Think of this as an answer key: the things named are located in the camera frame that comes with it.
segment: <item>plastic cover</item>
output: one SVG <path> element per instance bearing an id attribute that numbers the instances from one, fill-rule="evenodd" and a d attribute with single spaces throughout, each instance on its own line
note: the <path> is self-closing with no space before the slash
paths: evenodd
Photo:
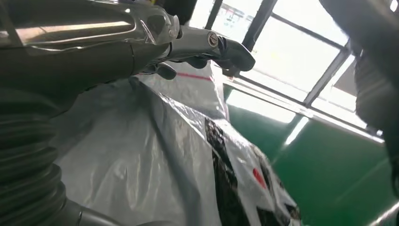
<path id="1" fill-rule="evenodd" d="M 300 225 L 256 146 L 137 78 L 83 93 L 53 123 L 67 196 L 127 226 Z"/>

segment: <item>window frame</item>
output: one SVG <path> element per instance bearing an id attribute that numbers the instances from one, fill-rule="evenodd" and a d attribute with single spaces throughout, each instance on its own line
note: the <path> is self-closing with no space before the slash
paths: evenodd
<path id="1" fill-rule="evenodd" d="M 341 66 L 344 64 L 344 62 L 349 58 L 349 56 L 352 54 L 351 49 L 350 49 L 350 39 L 348 40 L 348 42 L 342 46 L 338 43 L 336 43 L 335 41 L 330 40 L 329 38 L 326 38 L 316 32 L 313 32 L 307 28 L 304 28 L 292 21 L 289 21 L 287 19 L 285 19 L 282 16 L 279 16 L 275 13 L 273 13 L 273 8 L 275 6 L 275 4 L 277 3 L 278 0 L 263 0 L 258 11 L 257 14 L 255 15 L 255 17 L 253 18 L 251 24 L 249 25 L 249 29 L 245 35 L 245 38 L 242 42 L 242 45 L 245 46 L 249 51 L 252 51 L 254 48 L 254 45 L 256 44 L 256 41 L 260 35 L 260 33 L 263 30 L 263 27 L 265 26 L 266 22 L 268 21 L 268 19 L 270 17 L 273 17 L 274 19 L 277 19 L 291 27 L 293 27 L 294 29 L 298 29 L 300 31 L 302 31 L 303 33 L 318 39 L 320 41 L 322 41 L 323 43 L 326 43 L 332 47 L 335 47 L 337 49 L 339 49 L 339 53 L 337 54 L 337 56 L 335 57 L 335 59 L 330 63 L 330 65 L 328 66 L 328 68 L 325 70 L 325 72 L 321 75 L 320 79 L 317 81 L 317 83 L 313 86 L 313 88 L 311 89 L 311 91 L 308 93 L 307 97 L 305 98 L 304 101 L 298 101 L 290 96 L 287 96 L 277 90 L 274 90 L 270 87 L 267 87 L 261 83 L 258 83 L 256 81 L 253 81 L 251 79 L 248 79 L 244 76 L 242 76 L 240 74 L 241 71 L 239 71 L 238 69 L 236 69 L 235 71 L 226 71 L 223 70 L 223 74 L 229 77 L 234 77 L 237 78 L 239 80 L 245 81 L 247 83 L 250 83 L 251 85 L 254 85 L 258 88 L 264 89 L 268 92 L 272 92 L 276 95 L 279 95 L 280 97 L 283 97 L 285 99 L 287 99 L 290 102 L 299 104 L 307 109 L 310 109 L 312 111 L 315 112 L 319 112 L 322 113 L 323 115 L 332 118 L 333 120 L 339 121 L 341 123 L 346 124 L 347 126 L 350 126 L 352 128 L 361 130 L 363 132 L 366 132 L 367 134 L 370 134 L 371 136 L 377 136 L 376 133 L 374 132 L 374 129 L 370 129 L 370 128 L 366 128 L 363 129 L 361 127 L 358 127 L 352 123 L 349 123 L 347 121 L 344 121 L 342 119 L 339 119 L 335 116 L 330 115 L 327 112 L 321 111 L 319 109 L 316 109 L 314 107 L 312 107 L 312 103 L 320 96 L 320 93 L 322 92 L 322 90 L 326 87 L 326 85 L 331 81 L 331 79 L 333 78 L 333 76 L 335 75 L 335 73 L 341 68 Z M 207 20 L 207 25 L 205 27 L 205 29 L 212 29 L 212 26 L 216 20 L 216 17 L 218 15 L 218 12 L 222 6 L 223 0 L 214 0 L 214 5 L 211 9 L 211 13 L 209 15 L 209 18 Z M 228 96 L 230 95 L 231 91 L 233 89 L 237 89 L 232 88 L 230 85 L 226 85 L 225 84 L 225 93 L 224 93 L 224 99 L 227 100 Z"/>

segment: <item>red stripe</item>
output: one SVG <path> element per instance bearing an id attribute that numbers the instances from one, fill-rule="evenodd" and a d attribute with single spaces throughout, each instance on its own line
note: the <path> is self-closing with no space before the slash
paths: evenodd
<path id="1" fill-rule="evenodd" d="M 193 79 L 202 79 L 202 80 L 212 81 L 211 78 L 209 78 L 209 77 L 202 77 L 202 76 L 195 75 L 195 74 L 177 73 L 177 75 L 182 76 L 182 77 L 193 78 Z"/>

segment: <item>glass pane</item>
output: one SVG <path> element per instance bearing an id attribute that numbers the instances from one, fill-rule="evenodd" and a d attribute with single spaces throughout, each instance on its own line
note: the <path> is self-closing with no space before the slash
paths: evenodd
<path id="1" fill-rule="evenodd" d="M 228 105 L 239 107 L 282 123 L 290 123 L 296 115 L 295 112 L 286 110 L 274 104 L 270 104 L 266 101 L 244 94 L 237 90 L 233 90 L 231 92 L 226 103 Z"/>
<path id="2" fill-rule="evenodd" d="M 325 11 L 319 0 L 278 0 L 273 13 L 338 44 L 345 45 L 348 41 L 346 34 Z"/>
<path id="3" fill-rule="evenodd" d="M 320 96 L 312 103 L 312 106 L 365 129 L 367 124 L 364 123 L 355 112 L 356 92 L 350 91 L 351 93 L 348 93 L 341 89 L 341 87 L 348 86 L 353 87 L 351 89 L 355 89 L 354 60 L 354 56 L 349 56 L 335 76 L 320 93 Z M 338 85 L 338 81 L 346 82 L 345 86 Z"/>
<path id="4" fill-rule="evenodd" d="M 303 101 L 338 53 L 338 49 L 270 18 L 252 51 L 256 59 L 253 71 L 258 73 L 241 74 Z M 279 83 L 270 82 L 270 77 Z"/>
<path id="5" fill-rule="evenodd" d="M 261 0 L 224 0 L 212 30 L 238 42 L 244 40 Z"/>
<path id="6" fill-rule="evenodd" d="M 211 14 L 214 2 L 215 0 L 198 0 L 189 25 L 191 27 L 204 29 L 207 25 L 208 17 Z"/>

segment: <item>window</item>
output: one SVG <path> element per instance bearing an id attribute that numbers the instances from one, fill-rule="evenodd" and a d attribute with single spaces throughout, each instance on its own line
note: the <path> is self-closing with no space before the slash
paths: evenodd
<path id="1" fill-rule="evenodd" d="M 224 0 L 217 14 L 212 30 L 230 39 L 242 42 L 254 19 L 262 0 Z M 190 26 L 205 28 L 214 0 L 199 0 Z"/>
<path id="2" fill-rule="evenodd" d="M 349 56 L 334 77 L 322 90 L 312 106 L 332 116 L 366 129 L 356 115 L 356 87 L 354 80 L 355 57 Z"/>
<path id="3" fill-rule="evenodd" d="M 241 74 L 303 101 L 338 53 L 338 49 L 269 18 L 252 51 L 257 73 Z"/>
<path id="4" fill-rule="evenodd" d="M 204 29 L 207 25 L 207 19 L 211 14 L 215 0 L 198 0 L 192 13 L 189 25 L 191 27 Z"/>
<path id="5" fill-rule="evenodd" d="M 319 0 L 278 0 L 273 13 L 338 44 L 345 45 L 348 41 L 346 34 L 336 25 Z"/>

